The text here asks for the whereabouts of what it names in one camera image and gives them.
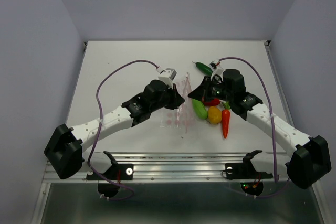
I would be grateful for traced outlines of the red toy bell pepper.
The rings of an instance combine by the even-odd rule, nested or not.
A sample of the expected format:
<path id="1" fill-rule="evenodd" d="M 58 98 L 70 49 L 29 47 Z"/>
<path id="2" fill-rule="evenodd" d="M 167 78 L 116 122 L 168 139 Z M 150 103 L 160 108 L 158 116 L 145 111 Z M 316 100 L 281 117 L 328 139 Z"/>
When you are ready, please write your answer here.
<path id="1" fill-rule="evenodd" d="M 202 99 L 202 103 L 205 107 L 218 106 L 218 105 L 221 104 L 221 100 L 219 100 L 219 99 L 213 99 L 213 100 Z"/>

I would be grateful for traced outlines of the clear zip top bag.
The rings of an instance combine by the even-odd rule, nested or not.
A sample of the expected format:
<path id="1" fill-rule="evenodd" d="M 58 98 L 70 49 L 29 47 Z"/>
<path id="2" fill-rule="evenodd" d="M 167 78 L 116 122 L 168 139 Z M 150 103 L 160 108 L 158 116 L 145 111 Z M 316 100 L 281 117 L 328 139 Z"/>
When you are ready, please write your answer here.
<path id="1" fill-rule="evenodd" d="M 185 101 L 175 110 L 163 110 L 160 127 L 178 129 L 180 132 L 186 134 L 195 124 L 192 99 L 188 97 L 188 94 L 192 91 L 190 73 L 187 72 L 184 76 L 180 77 L 175 84 L 178 93 Z"/>

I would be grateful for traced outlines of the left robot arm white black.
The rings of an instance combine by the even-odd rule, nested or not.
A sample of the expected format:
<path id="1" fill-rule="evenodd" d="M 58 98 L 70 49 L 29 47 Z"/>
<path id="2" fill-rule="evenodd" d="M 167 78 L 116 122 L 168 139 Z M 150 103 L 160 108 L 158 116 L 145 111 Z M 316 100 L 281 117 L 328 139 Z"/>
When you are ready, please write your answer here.
<path id="1" fill-rule="evenodd" d="M 178 109 L 184 102 L 175 84 L 169 87 L 160 80 L 152 80 L 143 92 L 102 118 L 73 127 L 65 124 L 56 127 L 44 154 L 58 177 L 67 179 L 81 169 L 85 161 L 83 153 L 99 140 L 148 120 L 159 109 Z"/>

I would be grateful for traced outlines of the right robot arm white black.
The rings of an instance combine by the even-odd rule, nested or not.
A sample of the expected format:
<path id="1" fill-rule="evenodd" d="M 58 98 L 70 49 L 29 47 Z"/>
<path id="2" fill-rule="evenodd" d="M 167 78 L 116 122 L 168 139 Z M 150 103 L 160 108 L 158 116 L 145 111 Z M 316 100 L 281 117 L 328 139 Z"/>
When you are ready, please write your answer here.
<path id="1" fill-rule="evenodd" d="M 272 113 L 260 98 L 246 91 L 244 77 L 238 70 L 225 70 L 222 81 L 204 77 L 188 97 L 204 102 L 214 99 L 228 102 L 232 112 L 266 133 L 286 152 L 277 155 L 255 150 L 246 154 L 241 165 L 244 175 L 284 176 L 299 188 L 307 189 L 331 171 L 327 141 L 320 135 L 311 137 L 300 132 Z"/>

